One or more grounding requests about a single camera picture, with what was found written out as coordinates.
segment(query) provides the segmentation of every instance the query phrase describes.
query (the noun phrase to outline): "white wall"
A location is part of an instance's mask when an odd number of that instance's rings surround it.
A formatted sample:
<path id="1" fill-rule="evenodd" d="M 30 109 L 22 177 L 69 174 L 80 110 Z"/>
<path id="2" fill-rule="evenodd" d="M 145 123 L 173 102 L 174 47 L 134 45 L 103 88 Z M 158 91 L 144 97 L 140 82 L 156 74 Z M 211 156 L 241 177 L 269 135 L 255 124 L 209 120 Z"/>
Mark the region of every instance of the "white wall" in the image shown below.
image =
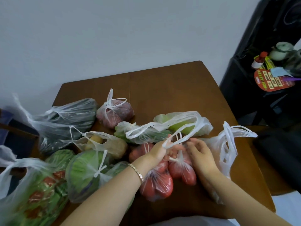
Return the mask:
<path id="1" fill-rule="evenodd" d="M 259 1 L 0 0 L 0 108 L 16 92 L 37 114 L 62 83 L 195 60 L 219 84 Z"/>

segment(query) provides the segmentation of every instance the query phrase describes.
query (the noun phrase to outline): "forearm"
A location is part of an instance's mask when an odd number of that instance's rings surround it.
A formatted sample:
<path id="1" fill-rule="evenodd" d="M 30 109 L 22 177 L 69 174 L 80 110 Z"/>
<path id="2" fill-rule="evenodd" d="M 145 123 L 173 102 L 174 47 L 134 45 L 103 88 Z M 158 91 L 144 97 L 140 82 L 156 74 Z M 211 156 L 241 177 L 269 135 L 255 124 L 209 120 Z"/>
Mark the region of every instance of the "forearm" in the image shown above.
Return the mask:
<path id="1" fill-rule="evenodd" d="M 252 198 L 221 172 L 214 172 L 207 177 L 241 226 L 290 225 Z"/>
<path id="2" fill-rule="evenodd" d="M 147 155 L 132 164 L 143 177 L 153 166 Z M 127 167 L 85 200 L 62 225 L 119 225 L 140 185 L 137 173 Z"/>

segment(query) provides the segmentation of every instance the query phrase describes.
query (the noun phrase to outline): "purple item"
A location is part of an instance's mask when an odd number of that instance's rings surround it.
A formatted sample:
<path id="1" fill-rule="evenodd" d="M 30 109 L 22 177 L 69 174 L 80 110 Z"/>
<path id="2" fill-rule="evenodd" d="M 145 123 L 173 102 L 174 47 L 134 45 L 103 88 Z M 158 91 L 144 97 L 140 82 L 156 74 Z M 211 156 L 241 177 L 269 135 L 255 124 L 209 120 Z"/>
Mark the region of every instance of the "purple item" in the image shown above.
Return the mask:
<path id="1" fill-rule="evenodd" d="M 283 81 L 300 81 L 301 78 L 283 77 Z"/>
<path id="2" fill-rule="evenodd" d="M 9 111 L 1 109 L 0 114 L 0 123 L 8 125 L 9 122 L 13 119 L 13 114 Z M 5 139 L 7 137 L 8 130 L 0 129 L 0 145 L 4 145 Z"/>

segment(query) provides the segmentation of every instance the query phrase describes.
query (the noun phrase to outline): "red bottle cap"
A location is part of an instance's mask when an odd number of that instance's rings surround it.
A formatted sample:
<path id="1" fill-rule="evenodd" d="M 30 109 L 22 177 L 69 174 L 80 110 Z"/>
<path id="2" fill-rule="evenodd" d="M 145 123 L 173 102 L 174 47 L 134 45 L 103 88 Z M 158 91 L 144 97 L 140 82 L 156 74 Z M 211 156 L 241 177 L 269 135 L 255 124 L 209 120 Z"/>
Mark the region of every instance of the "red bottle cap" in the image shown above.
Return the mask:
<path id="1" fill-rule="evenodd" d="M 267 57 L 268 53 L 266 51 L 263 51 L 262 53 L 260 53 L 260 57 L 264 58 Z"/>

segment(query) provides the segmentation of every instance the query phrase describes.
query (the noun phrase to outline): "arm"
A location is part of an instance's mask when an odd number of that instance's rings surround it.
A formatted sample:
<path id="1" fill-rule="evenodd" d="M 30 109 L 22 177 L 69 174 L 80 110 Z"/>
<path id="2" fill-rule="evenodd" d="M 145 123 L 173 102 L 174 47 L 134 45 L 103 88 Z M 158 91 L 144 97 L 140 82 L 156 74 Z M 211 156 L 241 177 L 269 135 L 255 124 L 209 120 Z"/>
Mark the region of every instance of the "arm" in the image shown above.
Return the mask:
<path id="1" fill-rule="evenodd" d="M 241 226 L 291 225 L 225 177 L 204 141 L 191 138 L 187 145 L 196 173 L 205 176 Z"/>
<path id="2" fill-rule="evenodd" d="M 163 142 L 157 143 L 148 154 L 132 163 L 143 178 L 163 159 L 166 153 Z M 62 226 L 119 225 L 140 185 L 139 176 L 128 166 L 85 200 Z"/>

